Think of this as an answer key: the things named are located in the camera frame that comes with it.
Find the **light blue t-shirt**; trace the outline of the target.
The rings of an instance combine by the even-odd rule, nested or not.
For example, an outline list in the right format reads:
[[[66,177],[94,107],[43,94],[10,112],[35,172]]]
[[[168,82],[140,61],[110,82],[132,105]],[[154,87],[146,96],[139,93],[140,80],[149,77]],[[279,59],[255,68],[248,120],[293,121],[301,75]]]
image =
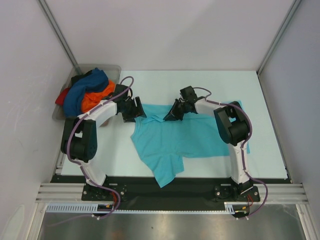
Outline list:
[[[136,118],[131,140],[160,188],[184,171],[184,158],[229,156],[214,117],[187,113],[182,120],[165,121],[170,105],[143,104],[142,107],[146,116]]]

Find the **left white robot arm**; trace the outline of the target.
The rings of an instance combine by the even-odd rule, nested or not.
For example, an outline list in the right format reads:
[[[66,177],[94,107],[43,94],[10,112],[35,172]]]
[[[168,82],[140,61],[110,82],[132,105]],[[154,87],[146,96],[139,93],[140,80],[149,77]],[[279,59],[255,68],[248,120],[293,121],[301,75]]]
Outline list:
[[[94,186],[93,194],[100,200],[110,196],[111,188],[104,184],[107,175],[93,163],[98,150],[97,129],[118,114],[125,123],[146,117],[140,97],[133,97],[131,88],[122,84],[116,84],[114,92],[89,111],[69,116],[64,122],[60,150],[80,167],[86,183]]]

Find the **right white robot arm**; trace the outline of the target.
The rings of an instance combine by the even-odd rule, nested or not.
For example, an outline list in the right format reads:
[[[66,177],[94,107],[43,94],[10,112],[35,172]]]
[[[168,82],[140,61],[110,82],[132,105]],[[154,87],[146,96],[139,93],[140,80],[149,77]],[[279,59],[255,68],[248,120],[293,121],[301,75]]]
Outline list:
[[[180,90],[180,98],[163,118],[164,121],[183,120],[187,113],[204,114],[214,117],[222,141],[228,145],[231,160],[231,196],[242,201],[253,188],[253,181],[247,168],[247,146],[252,135],[249,117],[237,101],[223,103],[197,96],[192,86]]]

